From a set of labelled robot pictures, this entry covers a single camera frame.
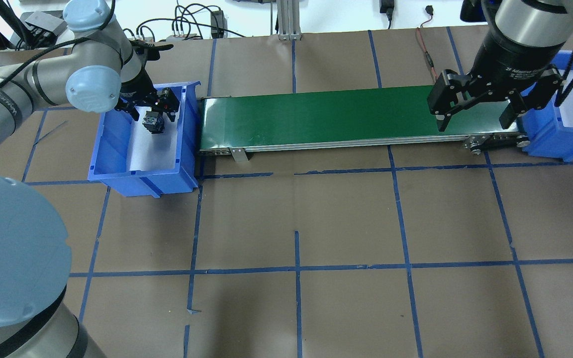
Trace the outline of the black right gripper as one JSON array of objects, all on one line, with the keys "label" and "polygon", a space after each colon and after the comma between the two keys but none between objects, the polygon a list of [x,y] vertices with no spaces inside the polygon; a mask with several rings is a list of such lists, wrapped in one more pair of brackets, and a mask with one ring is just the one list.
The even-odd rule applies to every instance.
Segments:
[{"label": "black right gripper", "polygon": [[[543,109],[560,89],[562,75],[548,67],[563,43],[550,47],[528,47],[512,41],[499,30],[489,30],[468,75],[444,70],[427,97],[428,109],[437,117],[437,130],[446,131],[454,115],[466,109],[467,99],[487,89],[511,93],[499,118],[503,129],[531,109]],[[526,94],[521,91],[534,86]]]}]

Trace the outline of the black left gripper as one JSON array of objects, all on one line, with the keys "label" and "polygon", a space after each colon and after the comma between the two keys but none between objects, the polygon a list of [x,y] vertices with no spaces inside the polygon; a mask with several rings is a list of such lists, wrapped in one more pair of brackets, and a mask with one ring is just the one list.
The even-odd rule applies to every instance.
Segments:
[{"label": "black left gripper", "polygon": [[169,120],[172,123],[175,122],[180,108],[177,95],[171,88],[163,88],[160,90],[160,106],[157,105],[158,100],[158,92],[154,88],[149,74],[146,70],[141,70],[134,79],[121,84],[119,100],[114,110],[123,111],[132,117],[139,117],[137,106],[150,107],[154,110],[162,109]]}]

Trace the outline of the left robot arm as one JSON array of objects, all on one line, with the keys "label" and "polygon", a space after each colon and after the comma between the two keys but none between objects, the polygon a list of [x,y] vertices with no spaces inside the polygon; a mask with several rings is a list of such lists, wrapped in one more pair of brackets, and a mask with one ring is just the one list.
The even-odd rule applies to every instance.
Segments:
[{"label": "left robot arm", "polygon": [[48,109],[117,110],[162,132],[180,110],[146,72],[157,46],[129,39],[115,2],[71,0],[62,12],[73,38],[0,63],[0,358],[104,358],[65,302],[72,250],[66,225],[25,183]]}]

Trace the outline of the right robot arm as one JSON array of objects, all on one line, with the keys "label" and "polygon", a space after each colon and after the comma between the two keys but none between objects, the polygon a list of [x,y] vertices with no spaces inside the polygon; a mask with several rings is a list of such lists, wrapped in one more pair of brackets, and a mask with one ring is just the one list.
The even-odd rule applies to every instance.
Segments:
[{"label": "right robot arm", "polygon": [[460,19],[486,22],[489,30],[471,70],[444,70],[428,95],[440,132],[460,111],[505,100],[499,120],[507,129],[561,89],[563,78],[551,61],[573,34],[573,0],[465,0]]}]

